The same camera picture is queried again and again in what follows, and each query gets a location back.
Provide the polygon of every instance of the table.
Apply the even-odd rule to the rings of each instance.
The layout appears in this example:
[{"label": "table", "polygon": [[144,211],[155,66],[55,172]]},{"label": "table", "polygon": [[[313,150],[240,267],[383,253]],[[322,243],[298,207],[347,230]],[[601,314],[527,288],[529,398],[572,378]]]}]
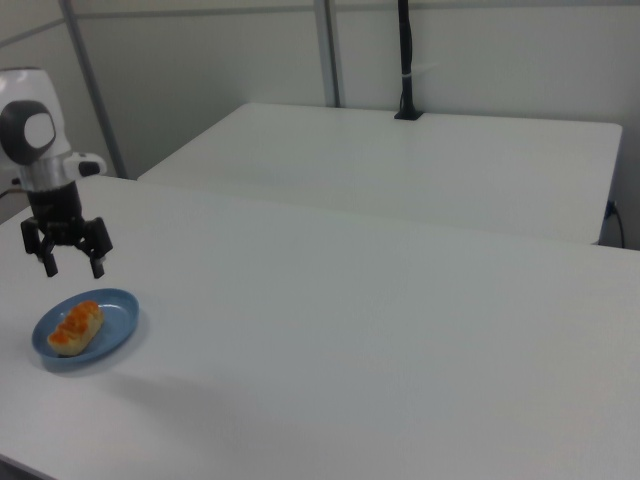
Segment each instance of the table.
[{"label": "table", "polygon": [[141,181],[594,243],[621,127],[245,105]]},{"label": "table", "polygon": [[[114,250],[47,279],[0,225],[0,455],[76,479],[631,479],[636,252],[113,178]],[[47,370],[59,301],[124,288],[138,329]]]}]

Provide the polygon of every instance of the plate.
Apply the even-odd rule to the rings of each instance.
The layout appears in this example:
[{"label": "plate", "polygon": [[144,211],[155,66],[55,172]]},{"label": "plate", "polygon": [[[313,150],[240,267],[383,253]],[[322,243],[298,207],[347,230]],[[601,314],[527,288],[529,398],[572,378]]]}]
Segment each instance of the plate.
[{"label": "plate", "polygon": [[[93,300],[104,312],[104,323],[82,353],[73,357],[58,355],[47,343],[47,337],[64,320],[73,307],[85,300]],[[138,300],[131,293],[117,288],[91,290],[68,298],[49,310],[33,329],[31,343],[43,360],[49,363],[72,364],[94,360],[112,351],[138,324]]]}]

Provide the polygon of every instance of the black pole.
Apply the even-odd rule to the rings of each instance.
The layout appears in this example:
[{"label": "black pole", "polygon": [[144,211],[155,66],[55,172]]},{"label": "black pole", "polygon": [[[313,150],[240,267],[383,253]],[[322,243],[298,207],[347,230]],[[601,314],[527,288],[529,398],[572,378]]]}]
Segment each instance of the black pole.
[{"label": "black pole", "polygon": [[395,117],[398,120],[416,120],[422,112],[413,106],[413,83],[411,79],[411,60],[413,44],[411,40],[411,24],[409,23],[409,0],[398,0],[398,20],[400,22],[400,60],[402,62],[402,97],[400,111]]}]

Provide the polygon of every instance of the black cable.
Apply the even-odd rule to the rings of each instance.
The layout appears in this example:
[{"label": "black cable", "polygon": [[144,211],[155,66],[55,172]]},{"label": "black cable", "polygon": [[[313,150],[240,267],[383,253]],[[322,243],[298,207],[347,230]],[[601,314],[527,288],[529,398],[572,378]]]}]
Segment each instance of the black cable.
[{"label": "black cable", "polygon": [[616,207],[616,202],[609,200],[607,202],[607,208],[604,211],[604,219],[607,220],[611,215],[615,215],[618,220],[618,227],[620,227],[620,247],[625,248],[624,242],[624,228],[622,228],[622,218],[620,217],[620,212]]},{"label": "black cable", "polygon": [[27,192],[22,190],[21,188],[10,188],[8,190],[5,190],[4,192],[0,192],[0,198],[6,195],[9,195],[10,193],[27,193]]}]

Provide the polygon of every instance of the bread roll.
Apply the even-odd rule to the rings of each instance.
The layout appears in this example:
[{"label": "bread roll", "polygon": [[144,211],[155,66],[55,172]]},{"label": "bread roll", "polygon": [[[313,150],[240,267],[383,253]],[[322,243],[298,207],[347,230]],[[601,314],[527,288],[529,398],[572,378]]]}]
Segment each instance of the bread roll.
[{"label": "bread roll", "polygon": [[98,304],[87,300],[71,309],[47,342],[58,355],[78,355],[89,345],[103,322],[104,314]]}]

